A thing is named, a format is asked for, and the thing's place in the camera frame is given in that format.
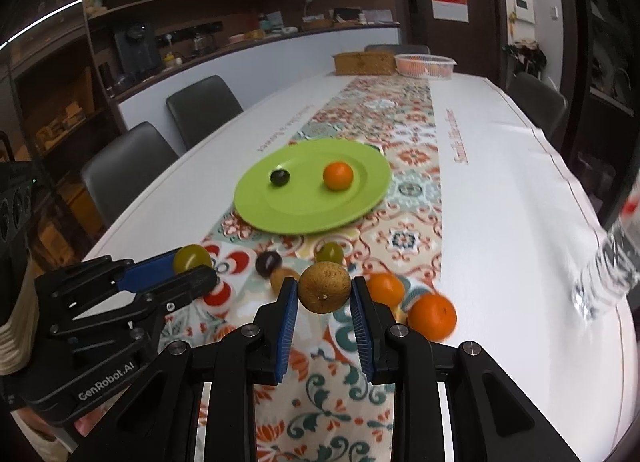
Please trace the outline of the yellow-green plum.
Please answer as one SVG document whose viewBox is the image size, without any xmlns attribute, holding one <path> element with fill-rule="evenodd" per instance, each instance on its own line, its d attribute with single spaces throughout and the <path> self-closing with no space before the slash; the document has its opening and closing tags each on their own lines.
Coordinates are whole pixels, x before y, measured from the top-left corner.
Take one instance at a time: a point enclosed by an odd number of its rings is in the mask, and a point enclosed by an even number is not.
<svg viewBox="0 0 640 462">
<path fill-rule="evenodd" d="M 175 274 L 182 274 L 201 266 L 210 268 L 213 263 L 209 252 L 198 244 L 189 244 L 179 248 L 172 260 L 172 270 Z"/>
</svg>

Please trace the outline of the orange tangerine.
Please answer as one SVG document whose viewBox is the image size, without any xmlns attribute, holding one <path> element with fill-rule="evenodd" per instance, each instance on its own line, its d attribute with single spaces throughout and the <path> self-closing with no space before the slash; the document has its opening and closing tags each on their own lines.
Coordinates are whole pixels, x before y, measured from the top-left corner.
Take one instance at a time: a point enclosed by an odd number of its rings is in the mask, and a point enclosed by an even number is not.
<svg viewBox="0 0 640 462">
<path fill-rule="evenodd" d="M 457 312 L 451 301 L 440 294 L 420 296 L 408 312 L 408 326 L 429 341 L 442 341 L 454 332 Z"/>
</svg>

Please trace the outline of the small orange mandarin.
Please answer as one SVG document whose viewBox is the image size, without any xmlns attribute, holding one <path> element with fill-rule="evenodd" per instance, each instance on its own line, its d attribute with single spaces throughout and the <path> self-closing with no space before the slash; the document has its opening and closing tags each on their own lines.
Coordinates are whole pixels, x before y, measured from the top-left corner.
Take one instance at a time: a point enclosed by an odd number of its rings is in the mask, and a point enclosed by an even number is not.
<svg viewBox="0 0 640 462">
<path fill-rule="evenodd" d="M 371 299 L 390 309 L 397 308 L 405 296 L 405 286 L 391 273 L 372 273 L 367 278 L 367 288 Z"/>
</svg>

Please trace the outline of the brown kiwi fruit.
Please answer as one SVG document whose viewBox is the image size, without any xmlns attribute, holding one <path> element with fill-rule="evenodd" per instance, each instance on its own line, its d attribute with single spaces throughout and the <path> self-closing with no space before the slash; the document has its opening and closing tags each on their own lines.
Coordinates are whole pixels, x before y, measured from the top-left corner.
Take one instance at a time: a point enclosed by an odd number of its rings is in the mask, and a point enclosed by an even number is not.
<svg viewBox="0 0 640 462">
<path fill-rule="evenodd" d="M 298 280 L 299 274 L 295 270 L 288 267 L 277 267 L 271 272 L 269 281 L 274 294 L 280 293 L 282 284 L 287 278 Z"/>
</svg>

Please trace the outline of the dark purple plum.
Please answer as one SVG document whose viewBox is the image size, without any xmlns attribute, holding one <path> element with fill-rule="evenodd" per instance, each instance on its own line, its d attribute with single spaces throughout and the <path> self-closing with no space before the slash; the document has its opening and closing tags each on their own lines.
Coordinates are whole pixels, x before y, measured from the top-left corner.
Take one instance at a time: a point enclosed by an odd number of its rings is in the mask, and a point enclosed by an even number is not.
<svg viewBox="0 0 640 462">
<path fill-rule="evenodd" d="M 282 257 L 275 251 L 265 251 L 256 257 L 255 270 L 262 278 L 269 278 L 282 265 Z"/>
</svg>

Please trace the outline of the brown round fruit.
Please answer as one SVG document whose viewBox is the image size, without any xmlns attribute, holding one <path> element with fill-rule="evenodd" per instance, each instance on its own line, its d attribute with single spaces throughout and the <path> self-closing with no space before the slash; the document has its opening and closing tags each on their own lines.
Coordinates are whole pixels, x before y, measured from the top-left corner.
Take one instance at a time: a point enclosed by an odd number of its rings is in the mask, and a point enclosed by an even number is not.
<svg viewBox="0 0 640 462">
<path fill-rule="evenodd" d="M 307 310 L 324 315 L 343 307 L 351 289 L 352 279 L 342 266 L 320 261 L 300 276 L 298 299 Z"/>
</svg>

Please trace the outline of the green plum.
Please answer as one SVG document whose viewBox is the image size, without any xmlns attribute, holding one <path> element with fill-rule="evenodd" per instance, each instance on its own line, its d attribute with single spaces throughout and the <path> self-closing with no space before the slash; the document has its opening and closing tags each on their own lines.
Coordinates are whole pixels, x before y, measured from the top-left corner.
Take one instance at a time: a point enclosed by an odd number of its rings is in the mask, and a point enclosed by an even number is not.
<svg viewBox="0 0 640 462">
<path fill-rule="evenodd" d="M 344 251 L 338 243 L 326 242 L 318 248 L 314 258 L 317 263 L 337 263 L 337 265 L 341 265 L 344 260 Z"/>
</svg>

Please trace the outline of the large orange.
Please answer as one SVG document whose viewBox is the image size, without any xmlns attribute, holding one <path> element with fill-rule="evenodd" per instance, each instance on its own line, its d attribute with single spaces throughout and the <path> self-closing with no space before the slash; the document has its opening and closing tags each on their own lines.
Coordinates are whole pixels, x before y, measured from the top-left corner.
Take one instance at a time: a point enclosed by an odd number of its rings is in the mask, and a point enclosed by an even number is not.
<svg viewBox="0 0 640 462">
<path fill-rule="evenodd" d="M 354 181 L 354 170 L 345 162 L 333 162 L 323 169 L 322 179 L 328 189 L 344 191 Z"/>
</svg>

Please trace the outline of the patterned table runner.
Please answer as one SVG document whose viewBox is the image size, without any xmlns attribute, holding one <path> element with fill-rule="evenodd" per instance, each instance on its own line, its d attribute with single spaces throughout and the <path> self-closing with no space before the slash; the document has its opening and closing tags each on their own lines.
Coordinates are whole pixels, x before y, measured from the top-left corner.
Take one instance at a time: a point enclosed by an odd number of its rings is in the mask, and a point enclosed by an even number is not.
<svg viewBox="0 0 640 462">
<path fill-rule="evenodd" d="M 295 142 L 360 142 L 380 152 L 392 177 L 383 200 L 333 231 L 278 237 L 227 211 L 204 239 L 219 275 L 198 303 L 190 332 L 219 341 L 272 298 L 255 259 L 276 252 L 303 271 L 323 245 L 340 245 L 351 275 L 391 274 L 404 288 L 396 315 L 432 292 L 442 261 L 442 188 L 431 87 L 400 76 L 357 78 L 303 125 Z M 262 461 L 384 461 L 393 433 L 392 385 L 372 385 L 360 369 L 347 308 L 329 315 L 301 311 L 288 370 L 280 385 L 258 385 L 257 456 Z"/>
</svg>

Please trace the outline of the grey chair near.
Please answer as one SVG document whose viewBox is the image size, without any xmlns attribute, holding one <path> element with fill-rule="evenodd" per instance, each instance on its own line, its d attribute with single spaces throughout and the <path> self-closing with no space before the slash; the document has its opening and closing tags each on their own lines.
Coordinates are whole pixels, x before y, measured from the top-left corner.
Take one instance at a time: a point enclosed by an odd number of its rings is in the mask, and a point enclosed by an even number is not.
<svg viewBox="0 0 640 462">
<path fill-rule="evenodd" d="M 149 122 L 134 126 L 93 156 L 80 174 L 104 225 L 110 227 L 177 159 Z"/>
</svg>

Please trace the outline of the grey chair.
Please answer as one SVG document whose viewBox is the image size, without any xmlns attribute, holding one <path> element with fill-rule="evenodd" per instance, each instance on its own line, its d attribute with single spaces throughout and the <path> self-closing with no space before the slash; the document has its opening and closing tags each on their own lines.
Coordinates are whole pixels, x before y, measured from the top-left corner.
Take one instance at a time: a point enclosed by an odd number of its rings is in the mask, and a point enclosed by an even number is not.
<svg viewBox="0 0 640 462">
<path fill-rule="evenodd" d="M 104 225 L 110 227 L 177 159 L 149 122 L 134 126 L 93 156 L 80 174 Z"/>
<path fill-rule="evenodd" d="M 559 129 L 568 111 L 567 99 L 560 92 L 526 73 L 514 75 L 506 93 L 547 138 Z"/>
<path fill-rule="evenodd" d="M 217 75 L 168 96 L 166 105 L 188 150 L 243 112 L 228 84 Z"/>
</svg>

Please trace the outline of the green plate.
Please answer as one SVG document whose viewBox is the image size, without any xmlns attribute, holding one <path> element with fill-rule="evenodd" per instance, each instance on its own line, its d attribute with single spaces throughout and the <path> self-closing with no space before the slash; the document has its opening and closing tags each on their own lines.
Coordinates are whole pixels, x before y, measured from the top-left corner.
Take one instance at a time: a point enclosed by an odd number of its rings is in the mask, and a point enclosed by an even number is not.
<svg viewBox="0 0 640 462">
<path fill-rule="evenodd" d="M 333 162 L 354 170 L 349 189 L 332 191 L 322 171 Z M 288 170 L 291 179 L 277 188 L 273 169 Z M 245 171 L 234 190 L 233 206 L 254 228 L 274 234 L 311 234 L 352 222 L 383 200 L 392 179 L 390 163 L 371 145 L 318 139 L 285 145 Z"/>
</svg>

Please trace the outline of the grey chair far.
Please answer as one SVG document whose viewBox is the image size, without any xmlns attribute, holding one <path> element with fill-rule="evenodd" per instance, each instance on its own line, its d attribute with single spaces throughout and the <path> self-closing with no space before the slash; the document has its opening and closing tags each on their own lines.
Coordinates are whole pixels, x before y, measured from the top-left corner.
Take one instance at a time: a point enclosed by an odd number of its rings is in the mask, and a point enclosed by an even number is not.
<svg viewBox="0 0 640 462">
<path fill-rule="evenodd" d="M 166 105 L 188 150 L 243 112 L 228 84 L 217 75 L 168 96 Z"/>
</svg>

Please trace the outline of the white tablecloth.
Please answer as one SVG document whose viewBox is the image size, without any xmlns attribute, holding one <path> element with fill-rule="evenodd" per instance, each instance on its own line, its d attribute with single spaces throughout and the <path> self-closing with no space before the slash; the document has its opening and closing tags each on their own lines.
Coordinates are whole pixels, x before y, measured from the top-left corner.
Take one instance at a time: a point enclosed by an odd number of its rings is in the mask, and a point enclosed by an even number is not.
<svg viewBox="0 0 640 462">
<path fill-rule="evenodd" d="M 318 76 L 254 105 L 183 155 L 106 231 L 96 256 L 140 260 L 202 243 L 242 174 L 295 142 L 353 80 Z M 450 344 L 477 341 L 559 430 L 579 459 L 601 461 L 634 416 L 636 334 L 626 303 L 591 325 L 570 301 L 576 271 L 604 233 L 582 186 L 488 80 L 431 87 L 442 188 L 442 261 L 432 292 L 456 308 Z M 194 344 L 198 306 L 169 322 Z"/>
</svg>

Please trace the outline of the black coffee machine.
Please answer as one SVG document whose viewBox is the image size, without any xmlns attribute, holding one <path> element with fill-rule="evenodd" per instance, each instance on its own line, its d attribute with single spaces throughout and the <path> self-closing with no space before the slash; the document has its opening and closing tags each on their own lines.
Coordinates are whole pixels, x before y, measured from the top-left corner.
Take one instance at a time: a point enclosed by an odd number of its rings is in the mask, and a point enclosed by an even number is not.
<svg viewBox="0 0 640 462">
<path fill-rule="evenodd" d="M 148 24 L 136 24 L 114 34 L 122 71 L 141 82 L 163 67 L 155 34 Z"/>
</svg>

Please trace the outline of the clear water bottle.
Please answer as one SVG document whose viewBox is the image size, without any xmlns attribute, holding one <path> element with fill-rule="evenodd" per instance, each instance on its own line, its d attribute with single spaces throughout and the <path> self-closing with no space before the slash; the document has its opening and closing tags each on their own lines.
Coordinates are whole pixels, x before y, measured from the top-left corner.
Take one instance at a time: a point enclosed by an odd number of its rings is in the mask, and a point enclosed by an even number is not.
<svg viewBox="0 0 640 462">
<path fill-rule="evenodd" d="M 608 313 L 639 284 L 639 248 L 639 192 L 632 191 L 574 284 L 573 303 L 586 322 Z"/>
</svg>

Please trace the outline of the wicker basket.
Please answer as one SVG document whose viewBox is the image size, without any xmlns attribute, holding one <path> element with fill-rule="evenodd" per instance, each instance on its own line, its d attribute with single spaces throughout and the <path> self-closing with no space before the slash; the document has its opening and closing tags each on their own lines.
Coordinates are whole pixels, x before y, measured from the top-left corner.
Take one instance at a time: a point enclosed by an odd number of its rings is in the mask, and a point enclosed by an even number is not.
<svg viewBox="0 0 640 462">
<path fill-rule="evenodd" d="M 336 76 L 386 76 L 396 73 L 395 58 L 388 52 L 342 52 L 334 55 Z"/>
</svg>

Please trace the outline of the white plastic fruit basket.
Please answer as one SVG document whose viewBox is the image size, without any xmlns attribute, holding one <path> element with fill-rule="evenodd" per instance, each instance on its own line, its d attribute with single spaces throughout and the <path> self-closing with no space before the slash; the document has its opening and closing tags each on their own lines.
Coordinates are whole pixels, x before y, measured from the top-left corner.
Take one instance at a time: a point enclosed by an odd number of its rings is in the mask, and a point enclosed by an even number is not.
<svg viewBox="0 0 640 462">
<path fill-rule="evenodd" d="M 431 54 L 396 54 L 397 73 L 416 79 L 450 79 L 457 62 L 446 56 Z"/>
</svg>

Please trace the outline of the grey chair right side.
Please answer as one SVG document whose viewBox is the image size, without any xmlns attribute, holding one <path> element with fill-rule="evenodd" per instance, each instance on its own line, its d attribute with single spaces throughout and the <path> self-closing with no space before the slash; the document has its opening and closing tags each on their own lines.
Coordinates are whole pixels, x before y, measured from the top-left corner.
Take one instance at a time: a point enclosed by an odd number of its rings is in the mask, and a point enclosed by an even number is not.
<svg viewBox="0 0 640 462">
<path fill-rule="evenodd" d="M 567 99 L 560 92 L 526 73 L 514 75 L 506 93 L 547 138 L 559 129 L 568 111 Z"/>
</svg>

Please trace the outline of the grey chair table end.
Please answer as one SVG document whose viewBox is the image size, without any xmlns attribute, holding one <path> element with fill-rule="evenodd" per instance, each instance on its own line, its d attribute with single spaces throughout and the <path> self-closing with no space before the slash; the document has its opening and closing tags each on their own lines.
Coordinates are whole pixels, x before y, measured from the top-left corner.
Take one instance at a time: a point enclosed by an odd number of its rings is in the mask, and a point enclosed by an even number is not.
<svg viewBox="0 0 640 462">
<path fill-rule="evenodd" d="M 431 50 L 424 44 L 368 44 L 364 48 L 367 52 L 387 52 L 398 54 L 430 54 Z"/>
</svg>

